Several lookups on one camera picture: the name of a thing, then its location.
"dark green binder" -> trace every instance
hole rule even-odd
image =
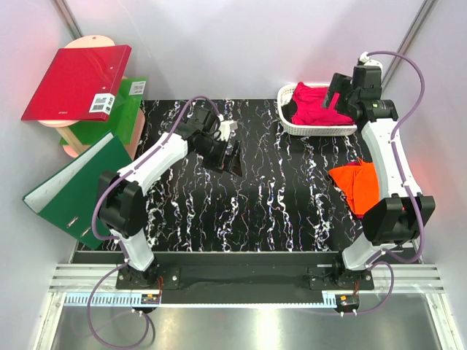
[[[145,82],[146,78],[122,79],[118,94],[106,122],[77,122],[69,128],[82,144],[93,144],[109,131],[118,136],[123,144],[131,142],[136,117],[142,100],[141,93],[131,94],[133,83]],[[68,144],[63,138],[60,144]]]
[[[117,171],[129,163],[131,159],[121,140],[108,133],[25,195],[23,201],[36,214],[95,249],[101,241],[94,237],[90,222],[96,206],[99,175],[107,169]],[[97,228],[101,235],[109,235],[102,222],[98,222]]]

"plastic basket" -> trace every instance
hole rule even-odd
[[[311,88],[322,88],[329,86],[329,84],[305,84]],[[292,99],[293,92],[297,84],[289,84],[282,87],[277,94],[277,109],[279,118],[284,131],[294,136],[349,136],[357,130],[356,125],[337,125],[337,126],[308,126],[308,125],[295,125],[288,122],[282,114],[282,106],[288,104]]]

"marble pattern tabletop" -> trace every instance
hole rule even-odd
[[[155,143],[183,104],[143,102],[147,123],[137,155]],[[328,170],[359,157],[370,160],[363,140],[355,134],[290,136],[278,121],[275,100],[216,104],[225,118],[239,124],[244,176],[205,170],[194,153],[176,163],[148,192],[145,233],[151,249],[309,252],[349,246],[361,224]],[[109,242],[98,250],[115,249]]]

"barcode label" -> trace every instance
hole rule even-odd
[[[129,95],[142,95],[145,85],[146,85],[145,80],[141,82],[132,82]]]
[[[103,112],[107,115],[110,115],[114,101],[115,96],[113,96],[111,93],[97,93],[94,96],[93,103],[90,105],[89,112]]]

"red binder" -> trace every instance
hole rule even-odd
[[[130,52],[128,45],[60,49],[21,120],[106,121]]]

